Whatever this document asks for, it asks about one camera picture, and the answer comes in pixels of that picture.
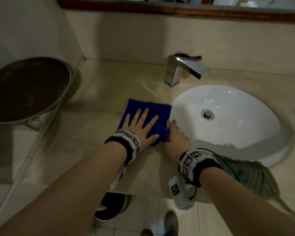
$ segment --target blue microfiber towel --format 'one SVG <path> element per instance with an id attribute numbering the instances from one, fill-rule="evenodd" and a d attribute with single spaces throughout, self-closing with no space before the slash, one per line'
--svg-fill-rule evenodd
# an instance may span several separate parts
<path id="1" fill-rule="evenodd" d="M 122 128 L 122 125 L 124 124 L 125 118 L 128 113 L 130 113 L 129 123 L 131 123 L 138 109 L 141 109 L 142 111 L 141 114 L 142 114 L 146 108 L 149 108 L 150 110 L 148 112 L 147 118 L 145 119 L 143 127 L 145 127 L 146 124 L 149 123 L 155 115 L 159 116 L 159 118 L 157 119 L 157 122 L 155 123 L 155 125 L 153 126 L 149 134 L 147 135 L 147 138 L 148 138 L 154 134 L 159 134 L 159 138 L 156 140 L 156 142 L 151 144 L 151 146 L 155 146 L 160 142 L 167 141 L 169 136 L 169 130 L 166 127 L 166 123 L 167 123 L 167 120 L 169 119 L 169 115 L 171 111 L 171 106 L 168 104 L 141 102 L 134 99 L 129 99 L 126 111 L 124 115 L 122 116 L 122 120 L 119 124 L 118 129 Z"/>

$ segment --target sink drain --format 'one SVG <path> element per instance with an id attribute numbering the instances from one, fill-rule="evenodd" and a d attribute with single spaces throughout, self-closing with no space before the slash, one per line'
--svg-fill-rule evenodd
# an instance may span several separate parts
<path id="1" fill-rule="evenodd" d="M 211 110 L 204 109 L 201 112 L 201 116 L 206 120 L 212 120 L 214 118 L 214 114 Z"/>

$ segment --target chrome faucet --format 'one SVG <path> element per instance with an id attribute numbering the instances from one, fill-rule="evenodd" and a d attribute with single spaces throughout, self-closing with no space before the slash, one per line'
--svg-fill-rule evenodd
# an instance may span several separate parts
<path id="1" fill-rule="evenodd" d="M 197 79 L 200 79 L 210 70 L 209 68 L 198 62 L 201 59 L 201 55 L 194 57 L 191 57 L 185 53 L 170 55 L 168 57 L 164 82 L 171 88 L 179 84 L 181 68 L 195 76 Z"/>

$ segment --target sink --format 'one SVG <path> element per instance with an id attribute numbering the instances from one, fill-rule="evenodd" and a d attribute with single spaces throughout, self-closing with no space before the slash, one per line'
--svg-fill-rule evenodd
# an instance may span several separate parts
<path id="1" fill-rule="evenodd" d="M 173 119 L 192 148 L 232 159 L 257 160 L 271 167 L 290 148 L 280 118 L 259 99 L 233 87 L 203 85 L 183 92 L 173 102 Z"/>

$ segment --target sneaker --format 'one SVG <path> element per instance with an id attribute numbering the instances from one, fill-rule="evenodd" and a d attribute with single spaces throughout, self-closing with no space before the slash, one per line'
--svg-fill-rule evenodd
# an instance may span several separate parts
<path id="1" fill-rule="evenodd" d="M 146 228 L 142 230 L 142 232 L 140 233 L 140 236 L 154 236 L 154 234 L 149 228 Z"/>
<path id="2" fill-rule="evenodd" d="M 167 231 L 174 231 L 176 235 L 178 235 L 178 219 L 173 210 L 167 211 L 165 218 L 164 218 L 164 230 Z"/>

